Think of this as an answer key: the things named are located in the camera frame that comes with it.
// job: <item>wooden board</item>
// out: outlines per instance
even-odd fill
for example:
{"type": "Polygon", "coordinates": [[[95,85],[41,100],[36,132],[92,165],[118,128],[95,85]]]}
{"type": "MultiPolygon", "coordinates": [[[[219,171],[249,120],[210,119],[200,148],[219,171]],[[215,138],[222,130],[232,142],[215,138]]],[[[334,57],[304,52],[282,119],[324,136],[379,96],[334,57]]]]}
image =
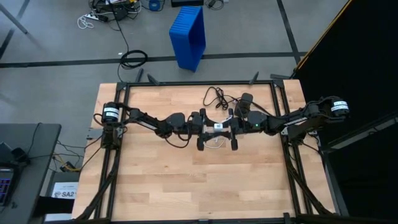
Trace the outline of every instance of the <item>wooden board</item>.
{"type": "MultiPolygon", "coordinates": [[[[235,97],[244,92],[251,93],[256,103],[272,114],[275,112],[269,85],[220,87],[226,95],[235,97]]],[[[299,81],[285,81],[285,87],[290,109],[293,111],[303,107],[305,100],[299,81]]],[[[95,113],[101,113],[103,104],[113,101],[115,88],[116,84],[100,86],[95,113]]],[[[129,106],[159,119],[176,112],[183,112],[188,117],[192,111],[203,108],[207,88],[134,87],[129,95],[129,106]]],[[[206,102],[209,103],[214,97],[215,93],[211,90],[206,102]]],[[[208,117],[215,121],[226,119],[227,111],[215,109],[215,104],[206,107],[208,117]]],[[[92,127],[99,128],[94,122],[92,127]]],[[[170,141],[183,144],[175,136],[170,141]]],[[[216,146],[222,141],[209,141],[208,144],[216,146]]],[[[305,142],[317,146],[312,138],[306,138],[305,142]]],[[[225,141],[219,149],[205,148],[200,152],[196,139],[192,138],[188,147],[178,149],[152,131],[129,124],[123,138],[112,219],[272,218],[281,217],[284,212],[294,216],[280,136],[247,134],[238,136],[238,144],[237,151],[232,151],[229,141],[225,141]]],[[[96,143],[86,150],[85,161],[99,146],[96,143]]],[[[300,146],[300,153],[308,186],[327,209],[334,211],[319,155],[305,146],[300,146]]],[[[73,217],[85,209],[98,189],[103,156],[101,150],[81,173],[73,217]]],[[[301,191],[299,195],[303,205],[301,191]]],[[[105,214],[105,208],[106,200],[102,214],[105,214]]]]}

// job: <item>blue bin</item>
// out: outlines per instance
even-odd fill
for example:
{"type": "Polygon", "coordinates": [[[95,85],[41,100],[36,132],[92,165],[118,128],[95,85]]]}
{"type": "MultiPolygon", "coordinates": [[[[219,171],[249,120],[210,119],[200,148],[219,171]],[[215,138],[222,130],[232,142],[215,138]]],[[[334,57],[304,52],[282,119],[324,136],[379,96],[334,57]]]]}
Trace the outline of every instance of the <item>blue bin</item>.
{"type": "Polygon", "coordinates": [[[206,48],[202,7],[182,7],[169,35],[179,67],[195,72],[206,48]]]}

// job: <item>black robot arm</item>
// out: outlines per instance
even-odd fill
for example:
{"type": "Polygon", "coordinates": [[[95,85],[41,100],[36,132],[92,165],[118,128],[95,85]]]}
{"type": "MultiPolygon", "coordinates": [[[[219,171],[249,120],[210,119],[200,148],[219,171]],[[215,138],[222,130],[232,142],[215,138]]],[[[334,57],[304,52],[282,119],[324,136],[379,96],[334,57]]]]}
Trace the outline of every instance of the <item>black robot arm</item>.
{"type": "Polygon", "coordinates": [[[158,120],[137,108],[130,108],[122,103],[104,104],[102,125],[104,126],[103,146],[118,146],[118,132],[128,123],[136,123],[153,130],[160,138],[167,139],[172,134],[198,136],[197,148],[204,150],[204,142],[218,136],[231,140],[232,150],[238,149],[237,134],[261,133],[288,135],[289,141],[302,139],[307,132],[321,128],[327,123],[342,122],[349,115],[348,105],[337,96],[329,96],[318,101],[311,101],[297,111],[283,116],[266,115],[262,111],[246,110],[243,116],[234,116],[232,109],[228,110],[228,119],[217,123],[209,119],[206,109],[192,112],[185,120],[183,113],[174,113],[165,120],[158,120]],[[128,118],[119,122],[119,109],[127,111],[128,118]]]}

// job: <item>black desk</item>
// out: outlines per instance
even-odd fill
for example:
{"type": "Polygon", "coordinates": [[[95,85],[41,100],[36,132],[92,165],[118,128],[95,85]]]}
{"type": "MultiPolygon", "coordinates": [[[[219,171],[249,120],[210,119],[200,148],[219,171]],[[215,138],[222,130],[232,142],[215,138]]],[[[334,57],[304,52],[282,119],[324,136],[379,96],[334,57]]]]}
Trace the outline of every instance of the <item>black desk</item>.
{"type": "MultiPolygon", "coordinates": [[[[20,147],[27,152],[37,124],[0,124],[0,142],[12,149],[20,147]]],[[[29,157],[51,155],[54,152],[61,131],[59,124],[40,124],[29,157]]],[[[11,197],[11,203],[0,214],[0,223],[25,224],[30,222],[39,193],[42,189],[51,156],[35,158],[21,173],[18,186],[11,197]]]]}

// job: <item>black backdrop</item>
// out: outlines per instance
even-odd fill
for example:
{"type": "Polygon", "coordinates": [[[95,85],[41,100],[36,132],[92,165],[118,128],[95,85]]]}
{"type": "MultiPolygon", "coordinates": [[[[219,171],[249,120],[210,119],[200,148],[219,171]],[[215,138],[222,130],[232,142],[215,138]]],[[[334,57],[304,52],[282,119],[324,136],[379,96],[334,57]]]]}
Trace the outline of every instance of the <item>black backdrop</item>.
{"type": "Polygon", "coordinates": [[[330,146],[398,110],[398,1],[353,0],[296,70],[305,99],[336,95],[351,118],[320,131],[330,146]]]}
{"type": "Polygon", "coordinates": [[[352,217],[397,220],[398,124],[329,154],[352,217]]]}

